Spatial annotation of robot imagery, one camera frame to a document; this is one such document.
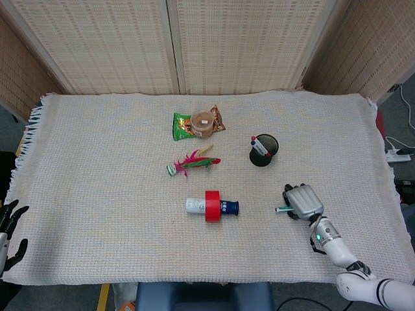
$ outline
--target fringe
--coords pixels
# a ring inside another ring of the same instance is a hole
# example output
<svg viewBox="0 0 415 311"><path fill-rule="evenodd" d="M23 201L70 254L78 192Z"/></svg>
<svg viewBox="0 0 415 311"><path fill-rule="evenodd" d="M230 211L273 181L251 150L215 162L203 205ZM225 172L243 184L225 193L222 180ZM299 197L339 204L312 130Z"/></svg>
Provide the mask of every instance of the fringe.
<svg viewBox="0 0 415 311"><path fill-rule="evenodd" d="M15 160L16 168L12 170L12 177L10 178L10 186L7 191L5 204L9 204L15 199L12 195L16 188L16 179L23 170L23 167L27 165L27 159L33 150L33 146L36 144L39 135L38 129L41 128L44 120L43 113L49 103L48 95L54 94L55 93L48 93L45 96L42 96L40 98L41 106L33 108L30 114L29 125L26 125L25 132L23 133L23 137L21 139L22 144L20 145L20 154Z"/></svg>

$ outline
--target yellow line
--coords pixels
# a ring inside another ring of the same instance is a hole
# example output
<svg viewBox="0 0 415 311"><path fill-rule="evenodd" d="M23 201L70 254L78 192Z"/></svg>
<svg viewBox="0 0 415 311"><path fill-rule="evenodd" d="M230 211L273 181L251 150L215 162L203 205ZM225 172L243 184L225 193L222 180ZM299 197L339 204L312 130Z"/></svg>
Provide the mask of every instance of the yellow line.
<svg viewBox="0 0 415 311"><path fill-rule="evenodd" d="M105 283L101 285L101 293L99 294L97 311L105 311L106 301L108 299L109 291L110 291L110 284Z"/></svg>

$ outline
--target red tape roll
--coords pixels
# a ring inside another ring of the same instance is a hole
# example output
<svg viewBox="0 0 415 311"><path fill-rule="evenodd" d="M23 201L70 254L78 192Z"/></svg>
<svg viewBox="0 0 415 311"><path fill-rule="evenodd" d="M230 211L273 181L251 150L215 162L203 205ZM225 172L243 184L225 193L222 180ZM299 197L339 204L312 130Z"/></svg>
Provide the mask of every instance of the red tape roll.
<svg viewBox="0 0 415 311"><path fill-rule="evenodd" d="M220 194L219 191L206 191L206 222L218 222L220 220Z"/></svg>

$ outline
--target pen holder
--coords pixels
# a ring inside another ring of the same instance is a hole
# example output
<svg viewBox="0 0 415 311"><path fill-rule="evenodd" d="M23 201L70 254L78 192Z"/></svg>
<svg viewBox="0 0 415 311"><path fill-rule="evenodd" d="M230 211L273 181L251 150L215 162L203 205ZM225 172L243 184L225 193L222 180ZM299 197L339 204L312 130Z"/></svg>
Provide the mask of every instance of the pen holder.
<svg viewBox="0 0 415 311"><path fill-rule="evenodd" d="M279 144L275 137L268 134L261 134L256 139L268 150L268 155L260 154L254 147L249 153L249 159L257 167L265 167L270 164L272 157L277 154Z"/></svg>

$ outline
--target blue chair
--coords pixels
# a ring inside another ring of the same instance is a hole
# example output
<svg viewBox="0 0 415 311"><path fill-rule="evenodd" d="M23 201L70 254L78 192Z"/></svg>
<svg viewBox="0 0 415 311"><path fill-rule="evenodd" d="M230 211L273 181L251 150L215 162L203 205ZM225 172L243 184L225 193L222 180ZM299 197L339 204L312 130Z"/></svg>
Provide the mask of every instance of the blue chair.
<svg viewBox="0 0 415 311"><path fill-rule="evenodd" d="M268 282L227 284L139 283L139 311L274 311Z"/></svg>

